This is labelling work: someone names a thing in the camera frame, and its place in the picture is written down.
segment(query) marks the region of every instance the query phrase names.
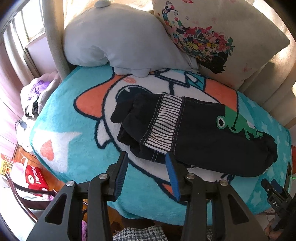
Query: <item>metal screw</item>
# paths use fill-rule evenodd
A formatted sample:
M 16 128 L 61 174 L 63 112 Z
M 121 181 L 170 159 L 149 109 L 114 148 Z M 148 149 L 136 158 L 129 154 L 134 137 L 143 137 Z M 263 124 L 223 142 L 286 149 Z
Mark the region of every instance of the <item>metal screw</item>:
M 226 180 L 221 180 L 220 185 L 225 187 L 228 185 L 228 182 Z
M 108 175 L 106 173 L 102 173 L 99 175 L 99 179 L 102 179 L 102 180 L 106 179 L 107 177 Z
M 66 183 L 66 185 L 67 185 L 68 187 L 72 187 L 74 184 L 75 184 L 74 181 L 67 181 L 67 183 Z
M 194 175 L 193 173 L 188 173 L 188 174 L 186 175 L 186 178 L 187 178 L 187 179 L 194 179 L 194 178 L 195 178 L 195 175 Z

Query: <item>person's hand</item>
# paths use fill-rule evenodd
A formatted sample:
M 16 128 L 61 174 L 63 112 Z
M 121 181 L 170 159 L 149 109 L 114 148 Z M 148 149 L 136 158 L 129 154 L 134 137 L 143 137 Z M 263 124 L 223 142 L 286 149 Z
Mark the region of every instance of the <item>person's hand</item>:
M 282 231 L 281 230 L 270 231 L 270 226 L 271 226 L 273 220 L 274 220 L 274 218 L 269 222 L 267 227 L 264 229 L 264 232 L 265 232 L 266 236 L 268 236 L 270 239 L 276 240 L 281 235 Z

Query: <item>blanket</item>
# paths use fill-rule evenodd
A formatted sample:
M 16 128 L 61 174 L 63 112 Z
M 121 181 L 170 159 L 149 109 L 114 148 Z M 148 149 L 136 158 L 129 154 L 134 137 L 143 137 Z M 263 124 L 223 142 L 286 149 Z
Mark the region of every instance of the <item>blanket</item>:
M 127 151 L 130 164 L 122 194 L 108 205 L 127 218 L 183 225 L 186 206 L 173 197 L 165 165 L 134 156 L 117 140 L 120 124 L 110 120 L 117 103 L 137 93 L 165 93 L 222 103 L 238 111 L 259 131 L 270 134 L 278 146 L 278 159 L 258 177 L 189 169 L 207 181 L 230 181 L 253 213 L 269 208 L 260 182 L 263 178 L 275 179 L 284 185 L 288 162 L 292 163 L 289 131 L 240 92 L 187 71 L 162 69 L 138 78 L 115 75 L 108 64 L 77 67 L 48 99 L 32 129 L 30 144 L 35 155 L 58 179 L 81 183 L 105 172 L 117 161 L 120 151 Z M 211 224 L 211 203 L 207 213 Z

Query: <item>pink curtain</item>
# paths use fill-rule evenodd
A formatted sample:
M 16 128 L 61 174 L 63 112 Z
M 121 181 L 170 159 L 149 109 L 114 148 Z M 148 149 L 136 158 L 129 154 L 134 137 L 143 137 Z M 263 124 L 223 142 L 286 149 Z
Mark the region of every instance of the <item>pink curtain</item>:
M 9 157 L 17 144 L 15 122 L 24 115 L 20 102 L 22 88 L 0 39 L 0 153 Z

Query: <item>black and white stripes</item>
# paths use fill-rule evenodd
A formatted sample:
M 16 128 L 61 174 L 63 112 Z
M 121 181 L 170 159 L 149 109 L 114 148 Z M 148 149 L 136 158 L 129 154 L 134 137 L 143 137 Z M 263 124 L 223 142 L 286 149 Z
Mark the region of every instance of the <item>black and white stripes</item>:
M 182 98 L 163 96 L 151 133 L 144 143 L 145 146 L 164 154 L 170 151 L 181 105 Z

